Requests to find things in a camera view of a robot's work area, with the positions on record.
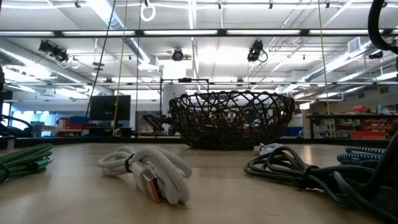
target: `computer monitor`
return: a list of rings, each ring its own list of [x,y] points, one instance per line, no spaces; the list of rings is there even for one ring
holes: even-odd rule
[[[118,121],[130,120],[131,96],[119,96]],[[93,96],[90,105],[90,120],[113,121],[116,96]]]

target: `desk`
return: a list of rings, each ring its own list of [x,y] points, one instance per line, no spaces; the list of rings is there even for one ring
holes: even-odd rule
[[[139,149],[144,144],[128,144]],[[155,204],[131,174],[106,177],[98,160],[122,144],[55,146],[45,172],[0,184],[2,223],[379,223],[367,213],[339,208],[326,194],[246,175],[251,151],[207,151],[159,144],[192,166],[190,200]],[[307,163],[337,165],[345,147],[289,145]]]

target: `ceiling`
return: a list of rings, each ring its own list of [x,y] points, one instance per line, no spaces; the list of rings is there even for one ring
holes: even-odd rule
[[[0,13],[0,30],[106,30],[107,24],[85,1],[79,0],[81,8],[74,7],[72,0],[3,0]],[[317,6],[317,1],[311,0],[275,0],[273,8],[268,9],[264,1],[249,0],[221,0],[222,10],[218,9],[218,0],[196,0],[196,10],[189,10],[191,0],[152,0],[156,15],[153,20],[145,22],[140,19],[141,1],[128,1],[135,6],[127,7],[128,29],[319,29],[320,19],[323,28],[331,29],[366,29],[369,5],[371,1],[333,1],[331,7],[326,8],[325,2],[321,3],[321,18],[317,8],[294,9],[302,6]],[[394,28],[397,26],[398,14],[396,7],[398,1],[388,1],[389,7],[382,11],[380,19],[381,28]],[[117,0],[115,12],[123,21],[126,1]],[[145,16],[150,16],[150,9],[144,11]],[[269,54],[266,63],[249,64],[247,61],[248,49],[253,42],[261,39]],[[248,82],[295,82],[298,73],[306,74],[307,71],[322,65],[323,56],[328,59],[335,57],[340,52],[347,50],[347,43],[352,37],[162,37],[140,38],[139,46],[143,51],[159,58],[159,64],[171,62],[170,53],[174,48],[181,48],[184,54],[190,56],[189,62],[184,62],[187,67],[187,76],[194,77],[192,55],[195,54],[197,63],[197,78],[209,78],[213,82],[235,82],[237,78],[244,78]],[[121,68],[122,82],[135,82],[137,75],[140,82],[159,80],[158,72],[145,72],[137,69],[137,58],[119,38],[98,39],[97,49],[95,39],[51,39],[51,43],[67,49],[70,56],[80,61],[77,69],[65,68],[78,77],[94,81],[91,73],[95,67],[92,63],[99,62],[101,51],[104,47],[104,70],[99,73],[99,82],[106,78],[117,81]],[[7,42],[33,53],[39,57],[54,62],[48,55],[38,51],[41,39],[8,38]],[[121,58],[122,46],[124,47],[123,60]],[[393,57],[385,52],[385,57]],[[378,60],[358,57],[350,63],[335,69],[342,76],[377,65]],[[52,67],[59,72],[64,68]],[[331,74],[327,76],[331,81],[336,81]],[[261,86],[257,89],[275,89],[277,85]]]

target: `air duct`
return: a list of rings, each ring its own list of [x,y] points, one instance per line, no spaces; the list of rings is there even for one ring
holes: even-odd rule
[[[376,46],[369,40],[367,37],[357,37],[352,41],[348,42],[348,50],[344,52],[340,52],[339,54],[332,56],[326,59],[325,69],[323,68],[323,64],[309,70],[307,74],[299,80],[299,82],[310,82],[315,78],[318,78],[326,73],[332,72],[333,70],[340,68],[344,65],[353,62],[356,58],[370,54],[377,50]],[[282,88],[281,93],[287,93],[295,88],[297,85],[289,85]]]
[[[89,79],[83,78],[67,69],[62,69],[57,64],[3,39],[0,39],[0,55],[7,55],[8,58],[13,58],[13,60],[8,60],[9,62],[18,62],[4,63],[4,65],[25,67],[28,73],[39,77],[51,76],[53,72],[56,72],[57,75],[71,83],[92,82]],[[98,90],[105,92],[107,95],[113,95],[113,92],[107,88],[99,86]]]
[[[97,13],[97,15],[105,22],[106,25],[109,25],[109,18],[112,13],[112,6],[110,5],[108,0],[86,0],[89,7]],[[123,30],[124,24],[120,20],[119,16],[116,12],[113,13],[112,19],[110,21],[110,29],[111,30]],[[148,56],[142,48],[140,48],[137,42],[133,38],[122,38],[122,41],[131,49],[131,51],[137,56],[138,61],[141,63],[138,69],[140,70],[158,70],[159,63],[157,61],[156,56],[151,55]]]

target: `dark woven basket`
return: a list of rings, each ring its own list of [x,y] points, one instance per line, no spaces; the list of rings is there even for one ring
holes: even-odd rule
[[[251,91],[183,94],[169,104],[176,131],[200,149],[252,149],[274,142],[295,109],[293,98]]]

